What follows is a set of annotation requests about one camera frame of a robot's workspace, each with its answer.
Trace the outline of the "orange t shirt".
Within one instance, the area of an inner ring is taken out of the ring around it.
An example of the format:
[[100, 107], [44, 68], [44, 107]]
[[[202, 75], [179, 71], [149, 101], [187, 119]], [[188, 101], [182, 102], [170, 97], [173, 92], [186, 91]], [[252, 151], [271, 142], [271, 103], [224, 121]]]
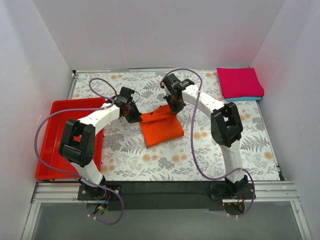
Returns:
[[183, 137], [185, 134], [180, 121], [168, 105], [161, 105], [140, 117], [140, 127], [148, 148]]

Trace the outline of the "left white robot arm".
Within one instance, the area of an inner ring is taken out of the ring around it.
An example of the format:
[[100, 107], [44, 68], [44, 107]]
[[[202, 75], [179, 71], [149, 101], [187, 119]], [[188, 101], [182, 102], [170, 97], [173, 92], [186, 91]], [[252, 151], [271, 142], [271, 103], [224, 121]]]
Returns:
[[94, 162], [96, 135], [113, 121], [124, 117], [130, 124], [142, 121], [133, 96], [136, 91], [122, 87], [120, 93], [101, 107], [80, 119], [67, 120], [58, 153], [76, 169], [80, 180], [89, 188], [95, 200], [106, 196], [103, 175]]

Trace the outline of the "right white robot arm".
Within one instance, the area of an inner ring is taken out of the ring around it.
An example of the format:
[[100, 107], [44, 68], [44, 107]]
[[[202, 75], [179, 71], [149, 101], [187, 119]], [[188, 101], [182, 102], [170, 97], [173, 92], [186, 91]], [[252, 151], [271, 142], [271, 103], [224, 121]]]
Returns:
[[221, 178], [226, 193], [232, 199], [239, 198], [245, 192], [248, 177], [240, 153], [243, 125], [236, 104], [223, 103], [209, 96], [190, 79], [179, 80], [173, 71], [165, 75], [160, 87], [165, 90], [164, 99], [175, 115], [186, 104], [191, 104], [195, 111], [201, 111], [210, 119], [211, 136], [219, 145], [224, 160], [225, 175]]

